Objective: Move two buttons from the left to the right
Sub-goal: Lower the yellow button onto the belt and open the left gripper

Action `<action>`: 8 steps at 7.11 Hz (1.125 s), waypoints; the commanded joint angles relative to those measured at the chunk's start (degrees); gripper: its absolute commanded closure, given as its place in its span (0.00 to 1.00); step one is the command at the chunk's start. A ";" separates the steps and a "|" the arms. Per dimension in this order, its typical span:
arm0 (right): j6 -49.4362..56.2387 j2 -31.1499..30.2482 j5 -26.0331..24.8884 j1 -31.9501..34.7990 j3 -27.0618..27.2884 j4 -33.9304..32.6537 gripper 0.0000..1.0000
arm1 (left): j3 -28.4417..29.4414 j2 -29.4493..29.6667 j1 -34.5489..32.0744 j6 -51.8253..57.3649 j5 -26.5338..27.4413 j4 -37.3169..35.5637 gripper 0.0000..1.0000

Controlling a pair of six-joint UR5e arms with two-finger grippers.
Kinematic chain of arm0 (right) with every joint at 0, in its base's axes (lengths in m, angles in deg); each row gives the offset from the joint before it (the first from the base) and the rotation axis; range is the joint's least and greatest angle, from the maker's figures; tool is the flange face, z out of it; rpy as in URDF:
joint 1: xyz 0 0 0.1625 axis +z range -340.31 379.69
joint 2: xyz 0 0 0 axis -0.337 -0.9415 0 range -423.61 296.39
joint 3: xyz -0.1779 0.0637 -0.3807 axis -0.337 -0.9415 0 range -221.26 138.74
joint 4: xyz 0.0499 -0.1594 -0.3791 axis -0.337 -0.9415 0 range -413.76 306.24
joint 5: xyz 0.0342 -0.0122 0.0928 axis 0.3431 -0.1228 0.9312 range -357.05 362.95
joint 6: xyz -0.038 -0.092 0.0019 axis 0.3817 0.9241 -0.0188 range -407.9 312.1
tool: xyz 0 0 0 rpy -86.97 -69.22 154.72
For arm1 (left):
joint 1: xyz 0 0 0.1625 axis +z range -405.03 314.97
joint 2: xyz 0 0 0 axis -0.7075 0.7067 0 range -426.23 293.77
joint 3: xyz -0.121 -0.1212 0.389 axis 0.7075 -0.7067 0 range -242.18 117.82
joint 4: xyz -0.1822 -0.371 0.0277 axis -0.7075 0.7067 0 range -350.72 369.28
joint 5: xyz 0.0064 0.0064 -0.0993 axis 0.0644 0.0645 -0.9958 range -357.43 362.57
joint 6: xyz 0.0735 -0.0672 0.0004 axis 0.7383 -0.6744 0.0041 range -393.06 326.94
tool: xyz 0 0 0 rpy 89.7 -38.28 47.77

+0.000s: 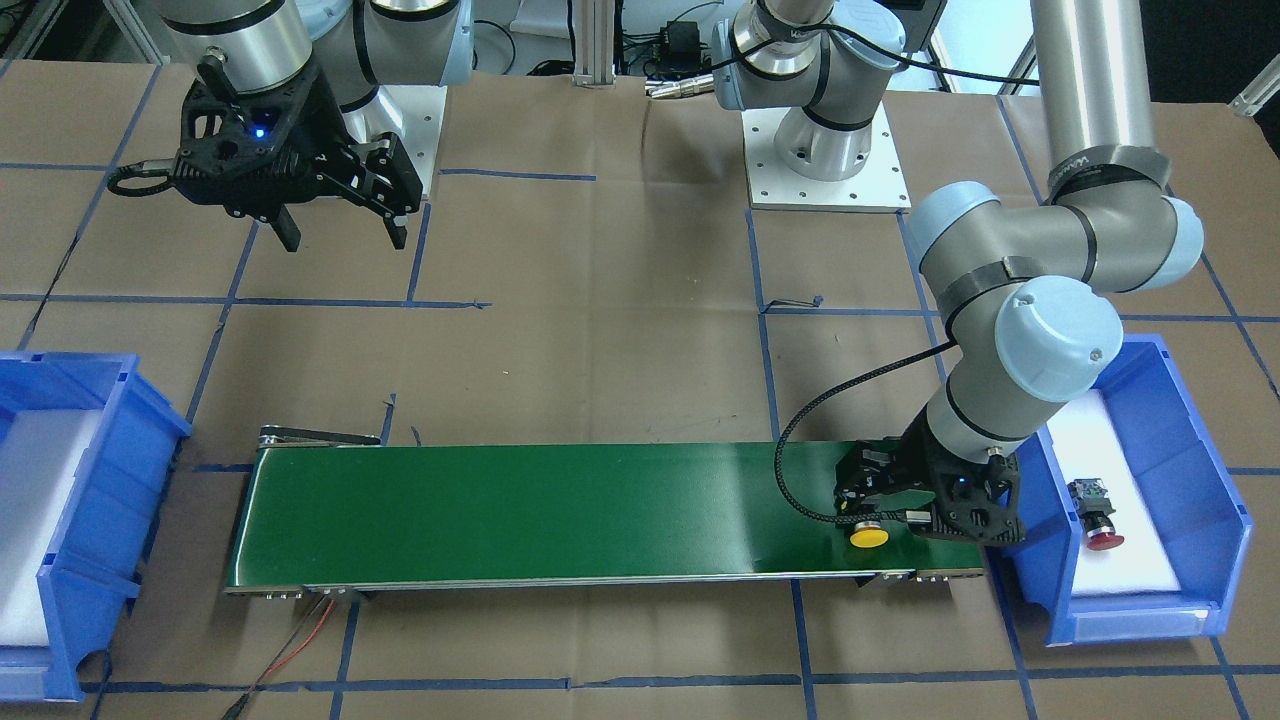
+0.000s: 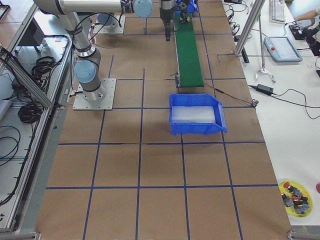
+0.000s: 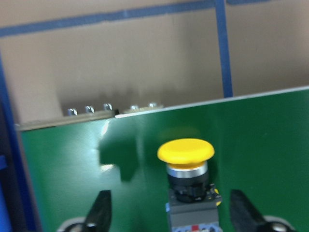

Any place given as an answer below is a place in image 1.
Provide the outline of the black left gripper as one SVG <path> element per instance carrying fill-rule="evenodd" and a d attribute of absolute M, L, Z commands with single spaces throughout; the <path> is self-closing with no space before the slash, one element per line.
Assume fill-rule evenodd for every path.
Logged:
<path fill-rule="evenodd" d="M 925 527 L 918 532 L 924 537 L 1004 547 L 1027 537 L 1018 514 L 1020 480 L 1016 456 L 959 457 L 918 415 L 901 439 L 859 439 L 838 460 L 835 510 L 844 530 L 897 523 Z"/>

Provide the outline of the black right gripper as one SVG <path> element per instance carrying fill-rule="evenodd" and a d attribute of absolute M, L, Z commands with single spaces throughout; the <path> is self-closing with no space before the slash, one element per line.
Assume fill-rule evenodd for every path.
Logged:
<path fill-rule="evenodd" d="M 397 133 L 346 146 L 346 127 L 315 59 L 274 88 L 233 88 L 229 59 L 205 55 L 180 109 L 172 183 L 191 202 L 271 227 L 287 252 L 301 231 L 288 204 L 333 195 L 381 218 L 396 250 L 422 204 L 422 179 Z"/>

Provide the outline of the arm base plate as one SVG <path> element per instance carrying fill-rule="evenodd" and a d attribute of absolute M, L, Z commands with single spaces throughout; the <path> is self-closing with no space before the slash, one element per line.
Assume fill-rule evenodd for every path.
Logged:
<path fill-rule="evenodd" d="M 758 210 L 896 213 L 913 206 L 884 106 L 851 132 L 800 108 L 741 113 L 750 205 Z"/>
<path fill-rule="evenodd" d="M 439 86 L 383 85 L 364 105 L 344 113 L 357 141 L 370 142 L 383 132 L 399 136 L 422 182 L 422 200 L 433 195 L 447 95 L 448 88 Z"/>

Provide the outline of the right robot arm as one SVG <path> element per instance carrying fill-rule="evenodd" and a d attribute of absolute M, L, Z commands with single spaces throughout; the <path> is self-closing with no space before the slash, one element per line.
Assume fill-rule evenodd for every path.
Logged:
<path fill-rule="evenodd" d="M 291 206 L 342 199 L 407 241 L 425 179 L 392 86 L 443 88 L 472 73 L 467 1 L 161 1 L 195 68 L 170 159 L 118 170 L 271 227 L 293 252 Z"/>

